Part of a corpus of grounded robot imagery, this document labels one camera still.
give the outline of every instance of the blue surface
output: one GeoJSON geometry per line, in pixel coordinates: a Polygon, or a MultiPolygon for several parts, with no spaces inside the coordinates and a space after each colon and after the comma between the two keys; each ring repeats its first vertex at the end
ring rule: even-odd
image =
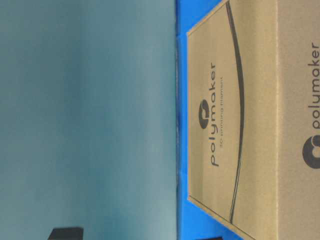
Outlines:
{"type": "Polygon", "coordinates": [[[175,2],[1,0],[0,35],[0,240],[175,240],[175,2]]]}
{"type": "Polygon", "coordinates": [[[223,237],[240,240],[232,231],[218,223],[188,197],[188,99],[187,99],[187,32],[201,20],[219,0],[177,0],[178,102],[179,102],[179,171],[178,171],[178,236],[180,240],[223,237]]]}

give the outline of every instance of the black object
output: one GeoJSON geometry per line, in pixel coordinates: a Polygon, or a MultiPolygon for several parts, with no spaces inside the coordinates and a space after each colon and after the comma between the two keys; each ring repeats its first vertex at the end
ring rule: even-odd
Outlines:
{"type": "Polygon", "coordinates": [[[54,228],[48,240],[83,240],[84,229],[82,227],[54,228]]]}

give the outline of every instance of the gray-blue backdrop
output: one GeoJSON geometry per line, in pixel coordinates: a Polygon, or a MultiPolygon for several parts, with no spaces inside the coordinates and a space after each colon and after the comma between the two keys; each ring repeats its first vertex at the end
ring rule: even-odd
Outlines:
{"type": "Polygon", "coordinates": [[[176,238],[174,0],[0,1],[0,239],[176,238]]]}

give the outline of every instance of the polymaker logo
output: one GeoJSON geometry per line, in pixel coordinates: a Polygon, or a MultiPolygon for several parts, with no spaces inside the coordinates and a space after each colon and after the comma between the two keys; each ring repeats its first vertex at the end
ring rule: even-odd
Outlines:
{"type": "Polygon", "coordinates": [[[205,129],[209,123],[209,105],[206,100],[202,100],[199,107],[199,123],[205,129]]]}
{"type": "Polygon", "coordinates": [[[320,135],[309,137],[302,150],[305,163],[313,169],[320,169],[320,135]]]}

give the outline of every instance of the brown cardboard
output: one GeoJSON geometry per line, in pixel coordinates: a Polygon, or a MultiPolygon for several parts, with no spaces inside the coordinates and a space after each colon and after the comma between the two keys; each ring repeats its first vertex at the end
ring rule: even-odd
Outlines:
{"type": "Polygon", "coordinates": [[[320,239],[319,16],[222,1],[188,33],[188,198],[244,239],[320,239]]]}

